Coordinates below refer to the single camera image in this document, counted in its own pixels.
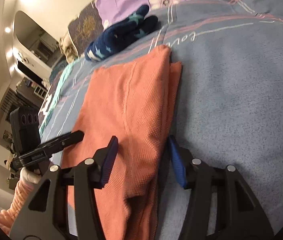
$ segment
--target gray blue bedspread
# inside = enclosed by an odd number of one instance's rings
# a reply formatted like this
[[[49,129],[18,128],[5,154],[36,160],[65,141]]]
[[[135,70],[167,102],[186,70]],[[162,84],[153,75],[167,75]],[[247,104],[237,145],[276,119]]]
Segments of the gray blue bedspread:
[[[101,63],[74,65],[42,140],[72,130],[94,69],[166,44],[171,60],[183,64],[171,133],[208,165],[235,165],[277,232],[283,226],[283,0],[194,0],[151,13],[160,19],[157,31]],[[52,161],[60,164],[61,156]],[[156,239],[178,239],[190,191],[177,184],[165,153],[158,183]],[[76,234],[71,208],[69,225]]]

